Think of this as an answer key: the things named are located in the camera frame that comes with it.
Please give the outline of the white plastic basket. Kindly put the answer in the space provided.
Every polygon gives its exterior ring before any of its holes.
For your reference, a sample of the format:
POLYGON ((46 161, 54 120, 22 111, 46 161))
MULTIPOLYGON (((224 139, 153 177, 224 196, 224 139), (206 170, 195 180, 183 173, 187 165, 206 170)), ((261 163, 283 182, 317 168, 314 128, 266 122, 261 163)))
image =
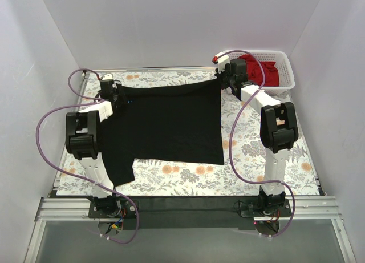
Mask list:
MULTIPOLYGON (((269 95, 279 95, 284 90, 290 90, 295 86, 294 74, 291 68, 290 61, 287 55, 282 51, 277 50, 248 50, 260 62, 275 62, 275 66, 279 72, 278 87, 263 87, 269 95)), ((219 52, 215 56, 228 55, 229 59, 238 58, 245 53, 242 50, 228 50, 219 52)))

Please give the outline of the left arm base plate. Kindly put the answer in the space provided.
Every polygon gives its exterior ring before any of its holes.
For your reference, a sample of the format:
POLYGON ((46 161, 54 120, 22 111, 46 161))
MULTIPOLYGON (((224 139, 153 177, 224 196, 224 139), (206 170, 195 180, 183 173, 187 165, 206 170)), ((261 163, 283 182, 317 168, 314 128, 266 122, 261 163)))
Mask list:
POLYGON ((133 219, 136 217, 136 209, 138 206, 139 203, 137 203, 136 206, 133 206, 128 200, 116 199, 114 197, 93 200, 90 203, 88 217, 94 219, 117 217, 133 219))

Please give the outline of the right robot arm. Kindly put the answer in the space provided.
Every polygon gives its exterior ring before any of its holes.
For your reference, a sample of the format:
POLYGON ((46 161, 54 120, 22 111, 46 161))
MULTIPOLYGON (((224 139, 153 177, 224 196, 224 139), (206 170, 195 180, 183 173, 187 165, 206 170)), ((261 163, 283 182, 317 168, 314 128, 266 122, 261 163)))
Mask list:
POLYGON ((271 216, 285 204, 284 182, 286 159, 294 143, 298 140, 298 126, 295 107, 292 102, 280 102, 258 85, 248 80, 246 61, 230 59, 226 54, 213 58, 217 65, 216 77, 223 89, 231 92, 246 106, 251 106, 261 116, 260 139, 265 147, 264 180, 260 186, 257 210, 271 216))

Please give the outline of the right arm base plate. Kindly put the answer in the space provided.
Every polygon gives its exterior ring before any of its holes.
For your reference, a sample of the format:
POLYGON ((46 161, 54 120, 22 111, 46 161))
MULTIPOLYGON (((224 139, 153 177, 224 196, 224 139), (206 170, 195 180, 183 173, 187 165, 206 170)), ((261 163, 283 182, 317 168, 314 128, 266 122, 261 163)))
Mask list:
POLYGON ((263 210, 258 206, 257 200, 254 197, 247 197, 246 199, 238 199, 233 204, 233 209, 241 217, 265 217, 272 218, 277 217, 290 217, 292 214, 289 200, 286 199, 284 205, 276 210, 266 209, 263 210))

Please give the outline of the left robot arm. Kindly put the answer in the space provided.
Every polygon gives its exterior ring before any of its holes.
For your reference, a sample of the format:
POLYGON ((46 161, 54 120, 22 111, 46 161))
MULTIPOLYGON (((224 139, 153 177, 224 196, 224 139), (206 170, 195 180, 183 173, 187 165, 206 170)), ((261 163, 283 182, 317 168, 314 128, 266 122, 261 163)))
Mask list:
POLYGON ((108 217, 119 215, 121 203, 111 192, 114 184, 103 164, 101 122, 121 107, 125 99, 121 89, 122 85, 111 74, 107 74, 100 81, 99 96, 103 102, 66 115, 66 150, 80 162, 86 178, 92 180, 91 201, 94 210, 108 217))

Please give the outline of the aluminium table frame rail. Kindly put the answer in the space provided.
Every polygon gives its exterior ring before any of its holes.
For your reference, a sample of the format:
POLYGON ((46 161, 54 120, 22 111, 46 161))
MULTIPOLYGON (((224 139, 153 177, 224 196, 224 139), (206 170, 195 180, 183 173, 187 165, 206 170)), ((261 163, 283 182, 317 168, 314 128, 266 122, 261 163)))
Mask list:
POLYGON ((139 203, 135 218, 48 221, 36 260, 355 262, 343 221, 327 196, 289 193, 291 216, 269 219, 241 217, 233 209, 238 199, 257 200, 259 192, 255 196, 127 196, 117 191, 120 186, 111 192, 133 206, 139 203))

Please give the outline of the black t-shirt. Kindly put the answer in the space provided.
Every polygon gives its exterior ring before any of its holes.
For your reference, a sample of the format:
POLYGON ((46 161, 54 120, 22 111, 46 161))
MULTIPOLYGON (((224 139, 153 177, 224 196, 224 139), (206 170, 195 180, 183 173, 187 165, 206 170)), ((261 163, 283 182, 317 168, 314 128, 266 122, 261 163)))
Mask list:
POLYGON ((224 164, 217 79, 123 92, 125 104, 101 123, 102 159, 114 186, 134 181, 135 159, 224 164))

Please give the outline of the red t-shirt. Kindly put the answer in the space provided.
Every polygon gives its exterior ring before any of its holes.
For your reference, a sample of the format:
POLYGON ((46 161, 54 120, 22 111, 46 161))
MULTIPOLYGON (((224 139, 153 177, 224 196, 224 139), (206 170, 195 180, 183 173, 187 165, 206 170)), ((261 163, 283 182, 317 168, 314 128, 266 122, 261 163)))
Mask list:
MULTIPOLYGON (((263 76, 260 66, 257 61, 250 55, 241 55, 239 59, 246 61, 248 80, 260 86, 262 84, 263 76)), ((261 67, 265 73, 265 87, 279 86, 279 72, 275 66, 275 62, 260 62, 261 67)))

